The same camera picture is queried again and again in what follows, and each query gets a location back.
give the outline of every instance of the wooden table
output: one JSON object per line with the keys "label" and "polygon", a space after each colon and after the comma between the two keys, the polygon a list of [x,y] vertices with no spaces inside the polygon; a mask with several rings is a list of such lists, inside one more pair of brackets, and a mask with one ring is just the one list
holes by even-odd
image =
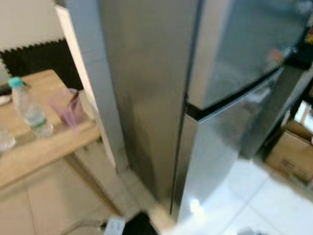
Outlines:
{"label": "wooden table", "polygon": [[110,202],[96,178],[73,154],[74,151],[100,137],[95,122],[86,119],[79,124],[77,131],[73,131],[61,122],[47,103],[47,99],[52,94],[66,88],[53,70],[25,76],[22,79],[30,85],[31,95],[39,101],[48,121],[53,124],[54,134],[50,138],[37,139],[17,114],[12,103],[0,107],[1,126],[8,128],[17,141],[16,146],[0,156],[0,188],[63,159],[100,197],[113,214],[121,215],[119,210]]}

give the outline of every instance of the freezer door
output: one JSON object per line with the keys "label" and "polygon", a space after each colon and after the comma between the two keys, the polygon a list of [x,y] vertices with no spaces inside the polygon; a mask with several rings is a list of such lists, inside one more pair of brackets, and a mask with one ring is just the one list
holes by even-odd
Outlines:
{"label": "freezer door", "polygon": [[204,1],[189,103],[203,110],[279,65],[311,11],[311,0]]}
{"label": "freezer door", "polygon": [[192,200],[205,203],[225,179],[238,157],[245,130],[262,109],[280,72],[200,121],[185,115],[174,183],[174,218],[188,218]]}

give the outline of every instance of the white wall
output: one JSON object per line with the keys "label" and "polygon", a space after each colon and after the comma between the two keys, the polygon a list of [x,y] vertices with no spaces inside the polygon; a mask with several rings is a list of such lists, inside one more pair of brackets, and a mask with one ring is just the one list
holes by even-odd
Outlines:
{"label": "white wall", "polygon": [[0,50],[62,37],[52,0],[0,0]]}

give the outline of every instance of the refrigerator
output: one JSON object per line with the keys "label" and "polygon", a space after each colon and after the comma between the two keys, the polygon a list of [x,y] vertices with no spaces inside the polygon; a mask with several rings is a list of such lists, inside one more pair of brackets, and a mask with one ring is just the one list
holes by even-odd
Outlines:
{"label": "refrigerator", "polygon": [[95,4],[130,167],[179,221],[227,176],[312,13],[310,0],[61,2],[78,33]]}

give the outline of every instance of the cardboard box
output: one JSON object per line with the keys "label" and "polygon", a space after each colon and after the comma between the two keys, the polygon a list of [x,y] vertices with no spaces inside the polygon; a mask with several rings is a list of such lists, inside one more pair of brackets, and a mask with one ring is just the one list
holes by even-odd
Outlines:
{"label": "cardboard box", "polygon": [[266,162],[273,168],[297,177],[304,183],[313,179],[313,133],[296,121],[284,127],[285,131]]}

